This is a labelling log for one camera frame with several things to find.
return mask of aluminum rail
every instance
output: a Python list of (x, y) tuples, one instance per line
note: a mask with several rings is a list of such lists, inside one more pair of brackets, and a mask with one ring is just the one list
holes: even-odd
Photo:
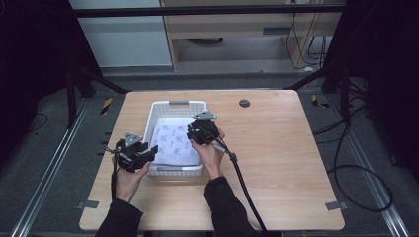
[(67, 153), (68, 148), (70, 147), (71, 142), (80, 126), (81, 121), (84, 119), (86, 109), (89, 105), (88, 99), (83, 99), (79, 108), (79, 113), (75, 124), (68, 128), (65, 132), (58, 148), (55, 151), (52, 160), (47, 167), (40, 184), (37, 187), (34, 195), (31, 198), (31, 201), (27, 205), (24, 213), (19, 219), (18, 223), (15, 225), (11, 232), (11, 237), (25, 237), (29, 233), (32, 224), (34, 223), (35, 218), (37, 217), (38, 212), (43, 204), (43, 201), (46, 198), (46, 195), (49, 191), (52, 182), (58, 173), (59, 167), (61, 166), (62, 161), (64, 160), (65, 154)]

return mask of person's arm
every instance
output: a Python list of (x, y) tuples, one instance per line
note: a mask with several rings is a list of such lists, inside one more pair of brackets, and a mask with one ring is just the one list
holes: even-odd
[(96, 233), (96, 237), (132, 236), (136, 237), (142, 212), (135, 206), (116, 198), (108, 215)]
[(204, 189), (204, 198), (212, 212), (217, 237), (260, 236), (249, 223), (246, 209), (225, 177), (209, 181)]
[[(218, 129), (220, 138), (224, 132)], [(204, 198), (212, 213), (212, 224), (217, 237), (253, 237), (260, 236), (247, 219), (243, 204), (221, 170), (224, 153), (216, 150), (213, 144), (201, 146), (191, 140), (192, 146), (200, 155), (201, 161), (209, 174), (209, 182), (204, 189)]]
[(141, 170), (135, 173), (122, 169), (118, 170), (117, 198), (111, 203), (108, 215), (96, 233), (96, 237), (137, 236), (142, 212), (131, 205), (130, 202), (138, 190), (142, 177), (147, 174), (149, 167), (150, 163), (148, 162)]

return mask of metal bracket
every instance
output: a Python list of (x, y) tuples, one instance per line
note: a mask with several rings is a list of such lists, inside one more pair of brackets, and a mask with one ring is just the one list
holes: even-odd
[(86, 201), (79, 201), (76, 205), (77, 209), (84, 209), (85, 207), (88, 208), (97, 208), (99, 205), (99, 202), (96, 200), (86, 200)]
[(126, 135), (125, 135), (126, 148), (130, 147), (130, 146), (133, 146), (135, 143), (138, 143), (141, 140), (142, 140), (142, 136), (135, 135), (133, 133), (130, 133), (130, 132), (126, 131)]
[(214, 115), (210, 111), (204, 111), (202, 113), (199, 113), (197, 115), (192, 116), (192, 119), (195, 119), (195, 120), (212, 120), (212, 119), (216, 119), (216, 115)]
[(326, 207), (328, 210), (334, 210), (334, 209), (348, 209), (349, 205), (347, 203), (345, 203), (344, 201), (339, 202), (339, 201), (332, 201), (332, 202), (326, 202)]

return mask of basket handle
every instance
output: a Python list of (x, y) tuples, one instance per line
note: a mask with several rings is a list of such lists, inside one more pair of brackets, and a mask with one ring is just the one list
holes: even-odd
[(170, 106), (188, 106), (189, 101), (169, 101)]

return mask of black curtain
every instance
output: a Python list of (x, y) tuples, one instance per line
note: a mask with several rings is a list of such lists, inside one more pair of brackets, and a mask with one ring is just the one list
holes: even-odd
[[(19, 144), (42, 97), (65, 88), (71, 69), (102, 75), (74, 18), (52, 17), (71, 10), (66, 0), (0, 0), (1, 137), (0, 165)], [(89, 78), (77, 78), (88, 83)]]
[[(367, 80), (377, 127), (397, 162), (419, 181), (419, 2), (376, 1), (364, 2), (365, 9), (356, 14), (342, 15), (326, 63), (345, 62), (351, 76)], [(338, 87), (342, 74), (339, 66), (328, 73), (326, 90)]]

